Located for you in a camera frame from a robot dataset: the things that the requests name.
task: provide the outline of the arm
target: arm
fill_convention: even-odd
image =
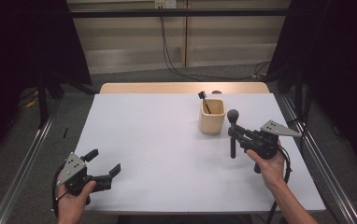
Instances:
[[[253,150],[247,150],[246,153],[260,166],[266,187],[271,191],[281,212],[289,223],[317,223],[297,201],[286,182],[284,182],[284,158],[280,152],[271,160],[263,160]]]
[[[79,223],[82,218],[83,211],[85,210],[86,199],[92,190],[96,186],[95,181],[90,181],[85,185],[79,196],[73,196],[71,194],[65,194],[67,188],[65,185],[61,185],[58,188],[58,197],[65,194],[65,196],[59,201],[59,217],[57,222],[59,224],[75,224]]]

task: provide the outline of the wall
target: wall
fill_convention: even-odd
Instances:
[[[154,8],[153,1],[94,1],[68,3],[71,9]],[[290,0],[177,1],[178,8],[286,8],[289,4]],[[270,61],[283,22],[284,17],[164,18],[164,27],[171,61],[182,67]],[[159,18],[75,19],[75,24],[91,74],[165,68]]]

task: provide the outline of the black curtain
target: black curtain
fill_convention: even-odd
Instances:
[[[60,76],[92,84],[65,0],[0,1],[0,140],[14,118],[20,93],[43,74],[47,86]]]
[[[308,1],[292,0],[291,8]],[[287,91],[302,79],[357,154],[357,1],[318,0],[312,17],[287,17],[268,75]]]

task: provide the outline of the gray bracket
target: gray bracket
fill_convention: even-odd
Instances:
[[[276,123],[272,119],[269,120],[263,127],[261,127],[261,131],[266,133],[272,133],[274,135],[285,135],[292,137],[301,137],[302,134],[295,132],[289,128],[284,127],[283,125]]]
[[[60,176],[56,183],[57,186],[61,186],[65,181],[76,175],[79,171],[86,167],[85,161],[78,157],[74,152],[71,152],[65,162],[64,169],[60,172]]]

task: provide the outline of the human hand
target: human hand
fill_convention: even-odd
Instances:
[[[57,189],[58,198],[63,196],[59,201],[59,216],[58,223],[79,223],[85,210],[86,199],[96,186],[95,181],[88,182],[83,188],[79,196],[74,196],[69,193],[65,194],[68,189],[65,185],[61,185]]]
[[[284,157],[279,151],[277,155],[270,160],[264,160],[251,149],[246,150],[246,154],[260,166],[265,186],[268,189],[285,183],[283,179]]]

